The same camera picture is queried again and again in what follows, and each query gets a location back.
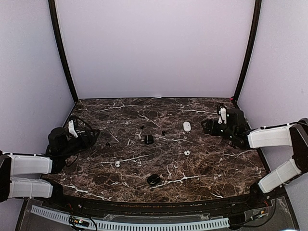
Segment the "white earbud charging case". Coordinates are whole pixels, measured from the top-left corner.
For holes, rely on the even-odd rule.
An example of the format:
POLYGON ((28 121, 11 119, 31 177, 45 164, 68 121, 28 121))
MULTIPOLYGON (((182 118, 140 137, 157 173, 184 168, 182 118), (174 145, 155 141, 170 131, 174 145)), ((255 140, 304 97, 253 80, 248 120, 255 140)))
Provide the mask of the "white earbud charging case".
POLYGON ((191 128, 190 122, 185 121, 185 122, 183 123, 183 129, 184 129, 185 132, 190 132, 191 129, 192 129, 192 128, 191 128))

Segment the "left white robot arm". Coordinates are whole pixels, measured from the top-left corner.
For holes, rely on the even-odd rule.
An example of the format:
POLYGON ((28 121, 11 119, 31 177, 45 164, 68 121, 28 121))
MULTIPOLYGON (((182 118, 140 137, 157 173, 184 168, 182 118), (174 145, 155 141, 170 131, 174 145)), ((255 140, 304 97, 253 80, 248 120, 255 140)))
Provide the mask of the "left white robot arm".
POLYGON ((60 173, 67 159, 92 147, 100 134, 83 119, 73 115, 68 128, 54 128, 48 135, 44 154, 0 153, 0 200, 12 198, 44 198, 58 210, 68 206, 63 187, 53 180, 28 179, 28 175, 60 173))

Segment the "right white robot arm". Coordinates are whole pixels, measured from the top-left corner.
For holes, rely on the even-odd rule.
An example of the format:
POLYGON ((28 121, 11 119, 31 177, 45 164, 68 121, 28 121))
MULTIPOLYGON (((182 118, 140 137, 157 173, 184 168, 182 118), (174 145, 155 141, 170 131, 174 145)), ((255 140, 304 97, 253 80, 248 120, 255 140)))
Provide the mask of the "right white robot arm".
POLYGON ((308 120, 251 129, 244 113, 238 108, 227 109, 219 104, 218 118, 207 118, 201 126, 210 136, 220 136, 231 141, 231 146, 243 150, 262 147, 289 146, 292 157, 274 171, 264 176, 250 187, 250 195, 245 204, 250 209, 257 208, 264 201, 264 195, 285 185, 308 171, 308 120))

